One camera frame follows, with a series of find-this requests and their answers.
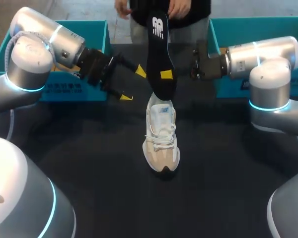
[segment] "shoe lace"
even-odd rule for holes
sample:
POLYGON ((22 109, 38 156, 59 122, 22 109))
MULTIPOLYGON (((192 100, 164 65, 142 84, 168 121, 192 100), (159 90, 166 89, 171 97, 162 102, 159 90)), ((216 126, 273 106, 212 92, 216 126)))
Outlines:
POLYGON ((155 133, 152 129, 152 126, 150 125, 150 131, 152 135, 146 135, 147 138, 153 140, 153 147, 154 149, 157 148, 172 148, 174 147, 174 132, 176 129, 175 124, 171 124, 170 128, 160 128, 157 133, 155 133), (165 130, 168 132, 168 135, 160 135, 160 132, 162 130, 165 130))

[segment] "black shirt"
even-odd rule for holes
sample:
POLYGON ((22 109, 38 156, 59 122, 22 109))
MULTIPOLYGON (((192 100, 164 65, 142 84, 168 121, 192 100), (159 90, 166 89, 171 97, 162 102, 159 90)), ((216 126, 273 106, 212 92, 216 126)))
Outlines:
MULTIPOLYGON (((182 19, 169 21, 169 29, 189 26, 211 14, 211 0, 191 0, 190 12, 182 19)), ((170 0, 130 0, 133 10, 132 18, 140 25, 146 26, 149 12, 152 9, 161 9, 168 13, 170 0)))

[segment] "blue bin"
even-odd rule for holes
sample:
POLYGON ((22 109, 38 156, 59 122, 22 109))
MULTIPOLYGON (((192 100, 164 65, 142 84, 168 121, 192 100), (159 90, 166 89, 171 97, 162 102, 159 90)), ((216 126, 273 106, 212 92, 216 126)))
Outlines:
MULTIPOLYGON (((111 54, 107 21, 57 21, 86 40, 86 46, 111 54)), ((9 33, 0 47, 0 75, 4 74, 4 52, 11 39, 9 33)), ((92 87, 66 72, 51 72, 41 102, 106 101, 107 93, 92 87)))
MULTIPOLYGON (((293 36, 298 40, 298 17, 212 18, 209 38, 219 48, 271 38, 293 36)), ((231 80, 223 77, 215 81, 218 98, 248 98, 248 79, 231 80)), ((298 69, 292 72, 291 96, 298 96, 298 69)))

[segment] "shoe tongue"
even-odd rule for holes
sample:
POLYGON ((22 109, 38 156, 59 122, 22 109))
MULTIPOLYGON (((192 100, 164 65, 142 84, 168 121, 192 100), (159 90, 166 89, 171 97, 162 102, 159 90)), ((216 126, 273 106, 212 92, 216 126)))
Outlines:
POLYGON ((172 111, 169 104, 153 105, 150 109, 151 126, 154 133, 168 135, 171 129, 172 111))

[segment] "white cable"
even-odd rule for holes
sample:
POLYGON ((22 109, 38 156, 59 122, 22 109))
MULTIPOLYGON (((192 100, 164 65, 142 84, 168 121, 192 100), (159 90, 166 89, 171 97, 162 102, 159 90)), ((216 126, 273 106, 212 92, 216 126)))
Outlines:
MULTIPOLYGON (((30 31, 20 31, 9 40, 9 42, 6 46, 6 49, 5 49, 5 53, 4 53, 4 70, 5 70, 5 72, 7 72, 7 70, 8 70, 9 56, 10 56, 10 51, 11 51, 12 45, 15 45, 15 43, 21 36, 35 36, 35 37, 39 38, 47 46, 47 50, 51 53, 55 67, 61 71, 70 72, 66 68, 63 68, 63 67, 61 68, 59 63, 56 62, 55 54, 54 54, 54 50, 53 50, 51 42, 46 37, 44 37, 41 33, 30 32, 30 31)), ((8 135, 6 137, 7 141, 11 140, 11 137, 13 134, 13 128, 14 128, 14 109, 10 110, 10 126, 9 126, 8 135)))

